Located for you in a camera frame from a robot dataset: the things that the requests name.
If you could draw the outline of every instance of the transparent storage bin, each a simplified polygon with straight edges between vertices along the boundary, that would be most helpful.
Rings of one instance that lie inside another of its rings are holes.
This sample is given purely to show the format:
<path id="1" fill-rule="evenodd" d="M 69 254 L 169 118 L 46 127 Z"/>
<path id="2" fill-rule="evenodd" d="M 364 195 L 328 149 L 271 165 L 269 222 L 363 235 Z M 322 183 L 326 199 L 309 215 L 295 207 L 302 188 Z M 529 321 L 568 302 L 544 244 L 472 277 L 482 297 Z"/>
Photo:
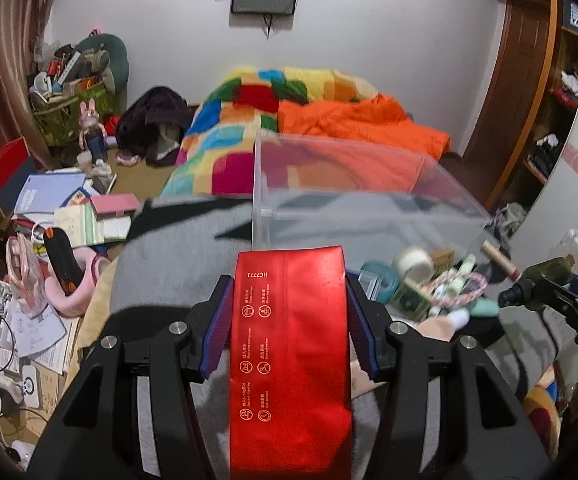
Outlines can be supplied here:
<path id="1" fill-rule="evenodd" d="M 490 216 L 428 156 L 321 137 L 260 132 L 253 248 L 341 245 L 348 269 L 391 264 L 411 246 L 479 253 Z"/>

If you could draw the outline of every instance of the silver screw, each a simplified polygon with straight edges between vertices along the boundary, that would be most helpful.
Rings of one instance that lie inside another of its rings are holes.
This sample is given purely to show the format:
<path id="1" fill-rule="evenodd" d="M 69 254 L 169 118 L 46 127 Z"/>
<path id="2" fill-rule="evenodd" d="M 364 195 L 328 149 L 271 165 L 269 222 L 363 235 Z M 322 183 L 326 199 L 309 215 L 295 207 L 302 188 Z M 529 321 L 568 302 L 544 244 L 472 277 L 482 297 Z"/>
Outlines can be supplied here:
<path id="1" fill-rule="evenodd" d="M 187 324 L 184 321 L 174 321 L 169 325 L 169 332 L 180 335 L 187 331 Z"/>
<path id="2" fill-rule="evenodd" d="M 460 338 L 460 344 L 463 345 L 467 350 L 471 350 L 478 346 L 478 342 L 476 341 L 475 337 L 470 335 L 463 335 Z"/>
<path id="3" fill-rule="evenodd" d="M 389 325 L 389 330 L 397 335 L 406 334 L 409 327 L 402 321 L 394 321 Z"/>
<path id="4" fill-rule="evenodd" d="M 100 346 L 102 348 L 106 348 L 107 350 L 113 348 L 115 344 L 118 342 L 118 338 L 115 335 L 107 335 L 102 338 L 100 342 Z"/>

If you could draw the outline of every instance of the pink box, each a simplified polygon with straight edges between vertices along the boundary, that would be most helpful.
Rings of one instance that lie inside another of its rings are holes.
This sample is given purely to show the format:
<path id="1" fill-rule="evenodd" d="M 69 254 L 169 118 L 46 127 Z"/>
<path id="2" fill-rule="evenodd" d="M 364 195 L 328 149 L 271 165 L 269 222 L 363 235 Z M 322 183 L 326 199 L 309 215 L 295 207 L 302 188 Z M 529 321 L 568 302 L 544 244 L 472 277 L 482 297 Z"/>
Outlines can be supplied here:
<path id="1" fill-rule="evenodd" d="M 133 193 L 92 196 L 91 204 L 97 216 L 125 216 L 140 206 Z"/>

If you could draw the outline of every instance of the wooden door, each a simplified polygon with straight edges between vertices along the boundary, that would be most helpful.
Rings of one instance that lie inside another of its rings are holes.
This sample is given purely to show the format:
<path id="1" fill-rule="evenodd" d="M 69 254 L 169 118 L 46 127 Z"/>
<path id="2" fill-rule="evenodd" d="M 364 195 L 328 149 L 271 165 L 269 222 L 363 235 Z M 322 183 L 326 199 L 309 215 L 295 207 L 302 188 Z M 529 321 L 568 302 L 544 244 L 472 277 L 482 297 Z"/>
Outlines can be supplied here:
<path id="1" fill-rule="evenodd" d="M 480 203 L 489 202 L 514 153 L 537 92 L 541 95 L 544 91 L 539 91 L 539 86 L 549 29 L 549 0 L 508 0 L 492 82 L 463 156 L 466 171 L 460 180 Z"/>

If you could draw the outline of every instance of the camouflage storage bin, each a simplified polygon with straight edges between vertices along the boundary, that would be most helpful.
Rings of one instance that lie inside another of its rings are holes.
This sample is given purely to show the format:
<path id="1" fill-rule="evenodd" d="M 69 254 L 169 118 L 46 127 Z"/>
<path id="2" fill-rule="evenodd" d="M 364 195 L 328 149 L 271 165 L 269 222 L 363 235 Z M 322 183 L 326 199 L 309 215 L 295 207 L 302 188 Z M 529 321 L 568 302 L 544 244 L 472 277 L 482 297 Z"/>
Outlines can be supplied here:
<path id="1" fill-rule="evenodd" d="M 102 82 L 79 92 L 71 99 L 34 112 L 35 122 L 47 146 L 64 146 L 78 140 L 80 102 L 88 102 L 91 98 L 96 100 L 96 110 L 101 120 L 116 113 L 117 98 L 106 90 Z"/>

